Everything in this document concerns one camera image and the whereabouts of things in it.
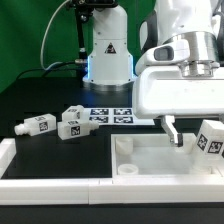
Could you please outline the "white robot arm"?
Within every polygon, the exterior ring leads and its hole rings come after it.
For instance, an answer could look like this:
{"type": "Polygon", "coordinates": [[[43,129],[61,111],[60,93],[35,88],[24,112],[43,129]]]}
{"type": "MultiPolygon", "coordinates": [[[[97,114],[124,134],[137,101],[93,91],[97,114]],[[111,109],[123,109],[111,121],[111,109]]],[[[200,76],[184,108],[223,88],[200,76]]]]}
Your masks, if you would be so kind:
{"type": "Polygon", "coordinates": [[[177,117],[224,114],[224,67],[219,52],[223,0],[156,0],[141,24],[142,56],[135,66],[132,107],[161,120],[171,141],[183,137],[177,117]]]}

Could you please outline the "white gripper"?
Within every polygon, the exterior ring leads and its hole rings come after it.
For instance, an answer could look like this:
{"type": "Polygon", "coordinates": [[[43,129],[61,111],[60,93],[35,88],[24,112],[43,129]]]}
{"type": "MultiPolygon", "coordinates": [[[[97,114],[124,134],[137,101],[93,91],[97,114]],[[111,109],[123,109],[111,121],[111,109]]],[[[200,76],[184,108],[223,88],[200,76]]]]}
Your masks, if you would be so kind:
{"type": "Polygon", "coordinates": [[[183,135],[174,127],[174,116],[224,114],[224,68],[210,77],[185,77],[179,64],[189,56],[189,42],[181,39],[147,50],[135,67],[133,112],[143,119],[162,116],[161,126],[175,147],[183,146],[183,135]]]}

